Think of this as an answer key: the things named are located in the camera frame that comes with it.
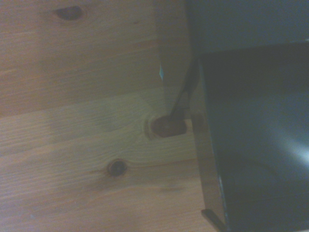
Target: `pine wood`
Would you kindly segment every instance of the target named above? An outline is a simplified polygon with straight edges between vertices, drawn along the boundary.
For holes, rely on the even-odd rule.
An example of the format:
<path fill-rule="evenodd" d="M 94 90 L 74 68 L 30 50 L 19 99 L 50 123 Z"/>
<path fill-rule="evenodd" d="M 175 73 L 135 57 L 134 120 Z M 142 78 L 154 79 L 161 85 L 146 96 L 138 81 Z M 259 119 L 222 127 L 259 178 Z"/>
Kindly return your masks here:
<path fill-rule="evenodd" d="M 52 13 L 73 5 L 86 17 L 67 23 Z M 169 11 L 159 17 L 158 10 L 173 6 L 178 32 L 162 40 Z M 158 138 L 149 130 L 173 101 L 160 64 L 175 58 L 165 63 L 166 77 L 177 85 L 168 75 L 177 71 L 180 85 L 179 68 L 190 60 L 182 7 L 182 1 L 2 1 L 0 231 L 213 231 L 200 214 L 190 120 L 179 136 Z M 173 49 L 163 54 L 164 46 Z M 123 176 L 107 174 L 114 159 L 127 163 Z"/>

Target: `wooden surface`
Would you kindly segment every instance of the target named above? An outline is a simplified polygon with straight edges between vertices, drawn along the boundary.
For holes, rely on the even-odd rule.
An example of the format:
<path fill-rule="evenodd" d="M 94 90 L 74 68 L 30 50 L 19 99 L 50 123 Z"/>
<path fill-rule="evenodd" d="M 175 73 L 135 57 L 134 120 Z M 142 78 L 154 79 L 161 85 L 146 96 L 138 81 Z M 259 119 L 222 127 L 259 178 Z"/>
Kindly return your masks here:
<path fill-rule="evenodd" d="M 0 231 L 213 231 L 200 214 L 190 121 L 183 135 L 149 132 L 167 114 L 157 9 L 182 2 L 2 4 Z M 76 4 L 86 11 L 79 21 L 53 14 Z M 171 44 L 177 36 L 167 72 L 189 59 L 179 56 L 187 35 Z M 127 163 L 123 176 L 107 174 L 114 159 Z"/>

